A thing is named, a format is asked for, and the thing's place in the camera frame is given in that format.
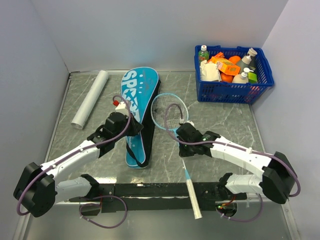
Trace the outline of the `aluminium frame rail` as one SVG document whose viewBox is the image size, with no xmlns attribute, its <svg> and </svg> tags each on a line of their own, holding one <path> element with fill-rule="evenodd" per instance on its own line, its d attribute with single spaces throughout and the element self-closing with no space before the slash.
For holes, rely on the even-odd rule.
<svg viewBox="0 0 320 240">
<path fill-rule="evenodd" d="M 243 200 L 245 194 L 263 194 L 275 203 L 284 204 L 290 193 L 280 180 L 260 180 L 255 175 L 226 174 L 220 182 L 194 182 L 192 185 L 198 198 L 217 202 L 229 200 L 233 196 Z M 22 203 L 31 203 L 32 206 L 40 208 L 51 207 L 69 199 L 93 200 L 98 195 L 107 193 L 117 197 L 134 198 L 183 197 L 188 194 L 185 183 L 100 184 L 91 176 L 83 175 L 59 184 L 55 184 L 50 177 L 36 181 L 27 191 Z"/>
</svg>

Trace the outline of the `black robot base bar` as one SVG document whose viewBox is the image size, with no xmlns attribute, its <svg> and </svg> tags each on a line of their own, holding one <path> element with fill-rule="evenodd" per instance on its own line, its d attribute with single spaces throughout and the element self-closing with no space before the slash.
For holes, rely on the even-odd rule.
<svg viewBox="0 0 320 240">
<path fill-rule="evenodd" d="M 218 182 L 194 182 L 193 187 L 199 207 L 202 211 L 215 211 L 216 203 L 246 200 L 245 193 L 232 194 Z M 187 185 L 176 183 L 102 183 L 90 197 L 73 197 L 71 203 L 102 203 L 103 213 L 114 213 L 124 209 L 119 197 L 126 203 L 129 211 L 144 210 L 185 210 L 191 209 Z"/>
</svg>

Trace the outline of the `blue plastic shopping basket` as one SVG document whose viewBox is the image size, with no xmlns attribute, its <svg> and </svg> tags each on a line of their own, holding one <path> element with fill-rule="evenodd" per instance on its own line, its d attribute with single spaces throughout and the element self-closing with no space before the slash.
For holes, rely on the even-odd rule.
<svg viewBox="0 0 320 240">
<path fill-rule="evenodd" d="M 266 91 L 274 85 L 274 78 L 269 62 L 259 47 L 253 48 L 257 52 L 255 57 L 257 83 L 227 83 L 201 80 L 199 56 L 201 46 L 194 47 L 194 67 L 196 95 L 199 102 L 238 103 L 252 105 Z"/>
</svg>

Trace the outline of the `orange fruit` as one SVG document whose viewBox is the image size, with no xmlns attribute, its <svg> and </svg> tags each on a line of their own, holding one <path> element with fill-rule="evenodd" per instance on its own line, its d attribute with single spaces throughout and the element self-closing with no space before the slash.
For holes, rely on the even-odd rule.
<svg viewBox="0 0 320 240">
<path fill-rule="evenodd" d="M 228 60 L 233 63 L 234 65 L 237 64 L 237 62 L 239 62 L 242 58 L 238 55 L 233 55 L 231 56 Z"/>
<path fill-rule="evenodd" d="M 234 76 L 225 74 L 223 72 L 220 73 L 221 81 L 226 83 L 232 83 Z"/>
</svg>

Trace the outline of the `orange snack box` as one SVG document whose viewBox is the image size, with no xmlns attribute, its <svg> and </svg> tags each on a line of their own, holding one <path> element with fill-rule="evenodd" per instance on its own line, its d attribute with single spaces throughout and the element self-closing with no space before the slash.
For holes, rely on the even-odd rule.
<svg viewBox="0 0 320 240">
<path fill-rule="evenodd" d="M 236 64 L 232 63 L 228 59 L 212 56 L 209 63 L 217 65 L 217 68 L 226 75 L 236 76 L 239 74 L 241 68 Z"/>
</svg>

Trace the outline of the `cream paper bag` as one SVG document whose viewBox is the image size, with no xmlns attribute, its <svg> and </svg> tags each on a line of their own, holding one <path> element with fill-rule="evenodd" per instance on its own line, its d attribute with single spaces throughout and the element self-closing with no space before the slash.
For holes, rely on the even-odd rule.
<svg viewBox="0 0 320 240">
<path fill-rule="evenodd" d="M 220 82 L 221 75 L 218 66 L 213 62 L 204 60 L 200 63 L 200 79 L 206 82 Z"/>
</svg>

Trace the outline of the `white shuttlecock tube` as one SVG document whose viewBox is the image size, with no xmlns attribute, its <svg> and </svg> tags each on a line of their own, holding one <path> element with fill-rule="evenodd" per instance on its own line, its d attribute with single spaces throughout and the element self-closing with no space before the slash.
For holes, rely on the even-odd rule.
<svg viewBox="0 0 320 240">
<path fill-rule="evenodd" d="M 71 121 L 71 126 L 82 130 L 98 100 L 106 82 L 109 78 L 107 71 L 101 70 L 96 76 L 92 86 L 90 87 L 87 95 L 82 101 L 79 109 L 77 110 L 74 118 Z"/>
</svg>

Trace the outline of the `small orange packet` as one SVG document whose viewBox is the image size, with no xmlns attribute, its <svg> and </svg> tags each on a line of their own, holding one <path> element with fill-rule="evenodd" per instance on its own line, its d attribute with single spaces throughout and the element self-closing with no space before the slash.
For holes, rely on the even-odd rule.
<svg viewBox="0 0 320 240">
<path fill-rule="evenodd" d="M 225 55 L 224 55 L 223 52 L 219 52 L 219 53 L 217 53 L 214 57 L 215 57 L 215 58 L 224 58 Z"/>
</svg>

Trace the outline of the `orange fruit back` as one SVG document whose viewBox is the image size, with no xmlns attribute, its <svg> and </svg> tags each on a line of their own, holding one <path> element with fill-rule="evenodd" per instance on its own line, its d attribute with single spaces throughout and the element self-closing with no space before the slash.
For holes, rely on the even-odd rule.
<svg viewBox="0 0 320 240">
<path fill-rule="evenodd" d="M 228 60 L 233 63 L 234 65 L 237 64 L 237 62 L 239 62 L 242 58 L 238 55 L 233 55 L 231 56 Z"/>
</svg>

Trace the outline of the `green carton box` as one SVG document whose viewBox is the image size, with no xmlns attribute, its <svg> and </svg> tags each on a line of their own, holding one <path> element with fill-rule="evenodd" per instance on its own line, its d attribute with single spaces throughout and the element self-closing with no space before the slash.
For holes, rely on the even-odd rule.
<svg viewBox="0 0 320 240">
<path fill-rule="evenodd" d="M 251 84 L 257 84 L 258 83 L 257 74 L 250 71 L 248 73 L 248 82 L 251 83 Z"/>
</svg>

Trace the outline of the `cream pump lotion bottle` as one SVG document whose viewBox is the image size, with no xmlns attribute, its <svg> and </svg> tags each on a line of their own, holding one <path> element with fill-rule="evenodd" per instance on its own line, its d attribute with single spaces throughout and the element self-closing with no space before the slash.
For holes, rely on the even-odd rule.
<svg viewBox="0 0 320 240">
<path fill-rule="evenodd" d="M 243 72 L 240 73 L 240 74 L 237 74 L 233 80 L 232 80 L 232 83 L 233 84 L 246 84 L 249 82 L 249 79 L 248 79 L 248 73 L 250 73 L 251 70 L 248 68 L 248 67 L 245 67 L 243 69 Z"/>
</svg>

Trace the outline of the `blue sport racket bag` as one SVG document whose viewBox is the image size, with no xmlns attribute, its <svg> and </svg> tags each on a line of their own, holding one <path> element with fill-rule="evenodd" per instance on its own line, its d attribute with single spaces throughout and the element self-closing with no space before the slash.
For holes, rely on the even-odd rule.
<svg viewBox="0 0 320 240">
<path fill-rule="evenodd" d="M 149 165 L 155 131 L 151 105 L 160 85 L 156 70 L 147 66 L 133 68 L 122 77 L 121 96 L 130 101 L 130 112 L 143 125 L 139 134 L 126 137 L 125 161 L 130 168 L 143 169 Z"/>
</svg>

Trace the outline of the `green drink bottle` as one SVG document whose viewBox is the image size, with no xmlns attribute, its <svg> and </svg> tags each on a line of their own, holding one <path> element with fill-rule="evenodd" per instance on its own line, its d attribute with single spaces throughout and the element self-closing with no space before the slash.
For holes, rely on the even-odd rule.
<svg viewBox="0 0 320 240">
<path fill-rule="evenodd" d="M 208 61 L 209 60 L 209 52 L 207 50 L 207 46 L 206 45 L 202 45 L 200 47 L 200 51 L 198 52 L 198 61 L 199 63 L 203 62 L 203 61 Z"/>
</svg>

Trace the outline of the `grey pump bottle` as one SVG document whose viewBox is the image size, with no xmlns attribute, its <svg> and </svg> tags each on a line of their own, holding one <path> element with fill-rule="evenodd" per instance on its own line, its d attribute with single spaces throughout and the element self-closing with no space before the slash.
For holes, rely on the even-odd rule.
<svg viewBox="0 0 320 240">
<path fill-rule="evenodd" d="M 239 74 L 241 74 L 244 71 L 244 68 L 249 68 L 253 72 L 256 71 L 256 55 L 258 53 L 251 47 L 247 54 L 242 57 L 236 65 L 240 67 Z"/>
</svg>

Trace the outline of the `blue badminton racket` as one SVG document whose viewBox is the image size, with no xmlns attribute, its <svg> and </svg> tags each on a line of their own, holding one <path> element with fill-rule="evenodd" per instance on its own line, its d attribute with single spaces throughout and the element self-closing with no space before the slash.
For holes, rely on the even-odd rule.
<svg viewBox="0 0 320 240">
<path fill-rule="evenodd" d="M 151 103 L 151 118 L 158 128 L 168 130 L 174 134 L 181 124 L 188 121 L 189 112 L 183 100 L 173 93 L 160 93 Z M 194 214 L 194 218 L 201 219 L 202 213 L 196 197 L 193 182 L 183 162 L 186 186 Z"/>
</svg>

